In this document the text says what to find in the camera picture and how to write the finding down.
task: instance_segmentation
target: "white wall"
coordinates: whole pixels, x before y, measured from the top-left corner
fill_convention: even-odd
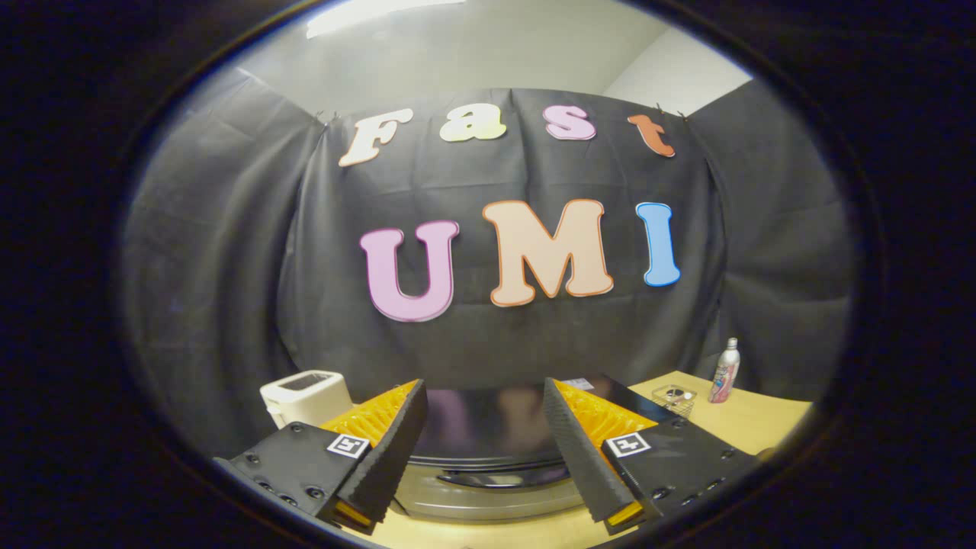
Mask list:
[[[752,80],[714,50],[676,28],[651,43],[603,95],[666,112],[691,114]]]
[[[466,89],[599,95],[667,28],[607,0],[467,0],[394,12],[310,40],[299,20],[236,63],[328,119],[334,111]]]

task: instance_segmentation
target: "wire basket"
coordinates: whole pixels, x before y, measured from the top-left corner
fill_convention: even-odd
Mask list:
[[[697,395],[677,385],[665,385],[651,392],[651,402],[688,419]]]

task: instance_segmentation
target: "yellow gripper pad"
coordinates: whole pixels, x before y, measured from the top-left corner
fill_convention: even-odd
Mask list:
[[[372,449],[340,486],[337,518],[371,532],[382,522],[407,460],[427,421],[423,380],[394,387],[325,423],[320,428],[369,440]]]
[[[604,521],[610,530],[636,524],[642,507],[600,447],[607,439],[657,423],[552,378],[546,379],[543,409],[559,453],[593,520]]]

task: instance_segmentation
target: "wooden table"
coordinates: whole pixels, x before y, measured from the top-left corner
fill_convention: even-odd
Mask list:
[[[698,393],[689,420],[751,454],[778,444],[810,406],[810,402],[776,399],[740,389],[734,389],[728,401],[712,404],[708,402],[712,382],[682,372],[672,372],[630,388],[650,398],[652,391],[665,385]],[[603,524],[594,523],[585,507],[494,525],[423,521],[389,511],[384,521],[376,525],[372,536],[353,532],[393,549],[579,549],[627,533],[607,535]]]

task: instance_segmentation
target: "black cloth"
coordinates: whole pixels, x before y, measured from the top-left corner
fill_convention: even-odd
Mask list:
[[[274,424],[258,389],[296,373],[274,288],[322,124],[233,71],[183,106],[151,151],[122,239],[134,369],[205,453],[233,457]]]
[[[241,72],[201,97],[146,168],[122,278],[144,383],[204,452],[233,456],[269,434],[258,388],[299,369],[341,372],[355,401],[418,377],[432,389],[594,372],[632,384],[676,369],[711,377],[735,336],[737,387],[814,400],[830,379],[850,306],[849,227],[802,125],[757,83],[689,121],[598,96],[500,89],[402,101],[323,128]],[[507,132],[441,140],[446,113],[471,103],[497,105]],[[551,105],[581,107],[596,137],[554,139],[542,117]],[[404,107],[413,119],[377,158],[338,165],[356,120]],[[627,122],[636,114],[665,129],[675,157],[642,142]],[[613,290],[493,305],[497,239],[482,208],[525,200],[552,233],[574,198],[604,206]],[[643,282],[643,201],[671,207],[674,284]],[[418,295],[427,256],[414,230],[440,219],[461,226],[451,307],[428,322],[383,316],[359,238],[401,229],[400,286]]]
[[[844,182],[799,115],[758,81],[689,125],[721,196],[726,247],[718,322],[690,371],[711,377],[725,338],[738,337],[735,387],[814,401],[843,350],[862,267]]]

